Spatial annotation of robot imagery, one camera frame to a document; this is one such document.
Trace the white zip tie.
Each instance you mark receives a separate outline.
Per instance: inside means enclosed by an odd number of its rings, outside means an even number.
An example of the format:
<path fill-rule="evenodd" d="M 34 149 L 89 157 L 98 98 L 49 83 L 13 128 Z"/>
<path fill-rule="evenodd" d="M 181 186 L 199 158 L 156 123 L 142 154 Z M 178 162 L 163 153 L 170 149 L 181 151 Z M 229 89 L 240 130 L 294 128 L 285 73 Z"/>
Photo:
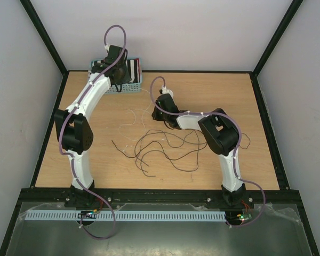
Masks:
<path fill-rule="evenodd" d="M 140 92 L 130 93 L 122 104 L 122 121 L 117 131 L 122 140 L 136 142 L 146 134 L 153 103 L 150 92 L 141 89 Z"/>

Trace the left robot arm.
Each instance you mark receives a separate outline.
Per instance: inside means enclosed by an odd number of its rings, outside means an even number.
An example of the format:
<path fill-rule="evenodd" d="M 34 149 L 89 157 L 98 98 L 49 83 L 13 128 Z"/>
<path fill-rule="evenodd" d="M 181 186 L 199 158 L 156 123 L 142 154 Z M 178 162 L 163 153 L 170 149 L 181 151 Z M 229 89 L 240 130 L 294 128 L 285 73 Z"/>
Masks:
<path fill-rule="evenodd" d="M 94 180 L 90 172 L 89 148 L 94 135 L 89 125 L 92 112 L 102 96 L 113 86 L 130 81 L 126 65 L 127 49 L 111 45 L 102 63 L 96 63 L 87 84 L 78 97 L 65 110 L 54 114 L 59 152 L 69 158 L 73 181 L 72 187 L 80 190 L 77 200 L 83 206 L 94 204 L 96 194 L 90 190 Z"/>

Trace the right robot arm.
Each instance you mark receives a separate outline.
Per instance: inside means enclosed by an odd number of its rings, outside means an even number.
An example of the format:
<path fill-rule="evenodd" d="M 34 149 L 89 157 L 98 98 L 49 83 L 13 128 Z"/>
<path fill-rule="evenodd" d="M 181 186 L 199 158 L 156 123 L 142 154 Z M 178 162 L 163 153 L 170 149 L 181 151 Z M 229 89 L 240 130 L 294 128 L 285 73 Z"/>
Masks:
<path fill-rule="evenodd" d="M 223 203 L 235 207 L 241 202 L 246 188 L 238 162 L 239 130 L 223 109 L 217 108 L 212 114 L 192 115 L 187 110 L 179 110 L 172 96 L 166 93 L 155 101 L 152 118 L 174 129 L 202 132 L 209 148 L 219 157 Z"/>

